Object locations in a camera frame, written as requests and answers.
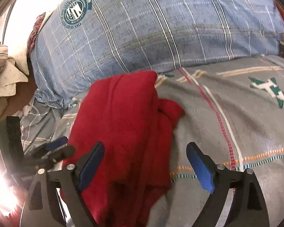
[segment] bed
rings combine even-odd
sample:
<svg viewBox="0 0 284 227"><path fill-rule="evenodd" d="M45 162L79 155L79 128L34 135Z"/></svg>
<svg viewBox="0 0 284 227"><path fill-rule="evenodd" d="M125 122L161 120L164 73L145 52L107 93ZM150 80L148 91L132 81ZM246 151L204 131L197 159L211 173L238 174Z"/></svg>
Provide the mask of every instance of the bed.
<svg viewBox="0 0 284 227"><path fill-rule="evenodd" d="M278 96L284 96L284 59L242 58L158 75L158 96L176 101L184 108L185 116L174 130L171 188L152 207L148 226L191 226L203 208L208 193L200 186L186 157L186 145L193 141L215 163L232 170L252 168L266 200L270 226L281 222L284 100L280 102L278 96L259 87L269 81L280 89ZM86 94L72 98L72 107L68 109L49 107L32 99L17 114L21 118L25 152L63 135L68 137ZM232 197L230 190L217 226L224 225Z"/></svg>
<svg viewBox="0 0 284 227"><path fill-rule="evenodd" d="M176 101L185 116L174 130L172 186L152 207L148 226L191 226L208 198L187 160L189 142L229 169L252 168L270 226L278 226L284 59L276 55L283 32L273 0L64 0L30 55L38 89L16 113L23 149L68 137L93 82L152 69L158 96ZM232 197L230 190L217 226Z"/></svg>

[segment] blanket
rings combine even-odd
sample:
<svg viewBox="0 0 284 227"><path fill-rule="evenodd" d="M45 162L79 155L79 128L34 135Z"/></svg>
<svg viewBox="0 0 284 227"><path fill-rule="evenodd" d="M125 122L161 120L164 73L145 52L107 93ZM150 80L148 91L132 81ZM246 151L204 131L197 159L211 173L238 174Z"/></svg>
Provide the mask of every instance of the blanket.
<svg viewBox="0 0 284 227"><path fill-rule="evenodd" d="M278 226L284 218L284 59L265 56L184 67L159 75L155 87L159 98L177 102L185 115L171 143L171 188L152 207L148 226L190 227L208 198L186 157L189 142L229 169L252 168L270 226ZM69 136L86 94L72 98L66 110L33 99L19 113L24 149ZM224 226L232 198L231 189L217 227Z"/></svg>

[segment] pillow logo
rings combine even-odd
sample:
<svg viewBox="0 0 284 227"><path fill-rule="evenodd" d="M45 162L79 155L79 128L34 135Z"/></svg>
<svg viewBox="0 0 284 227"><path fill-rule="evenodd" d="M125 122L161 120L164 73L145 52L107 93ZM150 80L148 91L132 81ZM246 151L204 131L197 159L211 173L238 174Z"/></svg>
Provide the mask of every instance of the pillow logo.
<svg viewBox="0 0 284 227"><path fill-rule="evenodd" d="M92 9L91 0L70 0L62 10L61 19L68 29L75 29L81 25L81 21L86 15L87 10Z"/></svg>

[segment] white wall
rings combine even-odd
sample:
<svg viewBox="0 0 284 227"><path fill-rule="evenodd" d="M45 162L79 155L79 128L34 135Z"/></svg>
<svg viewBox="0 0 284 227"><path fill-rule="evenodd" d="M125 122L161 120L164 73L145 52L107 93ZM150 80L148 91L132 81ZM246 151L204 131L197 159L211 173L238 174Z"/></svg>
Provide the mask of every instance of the white wall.
<svg viewBox="0 0 284 227"><path fill-rule="evenodd" d="M11 13L4 44L9 49L27 42L38 15L54 10L63 0L17 0Z"/></svg>

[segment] red cloth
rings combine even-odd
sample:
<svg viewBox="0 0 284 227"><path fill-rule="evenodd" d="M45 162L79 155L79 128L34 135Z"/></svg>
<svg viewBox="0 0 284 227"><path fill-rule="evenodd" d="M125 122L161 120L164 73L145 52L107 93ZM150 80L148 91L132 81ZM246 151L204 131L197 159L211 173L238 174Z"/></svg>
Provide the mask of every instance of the red cloth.
<svg viewBox="0 0 284 227"><path fill-rule="evenodd" d="M21 213L22 213L22 209L19 206L16 206L15 209L10 212L8 217L6 217L11 227L20 226Z"/></svg>
<svg viewBox="0 0 284 227"><path fill-rule="evenodd" d="M68 144L76 148L64 166L103 142L105 156L82 197L100 226L145 226L152 205L170 187L173 128L183 115L159 99L155 72L95 82L82 102Z"/></svg>

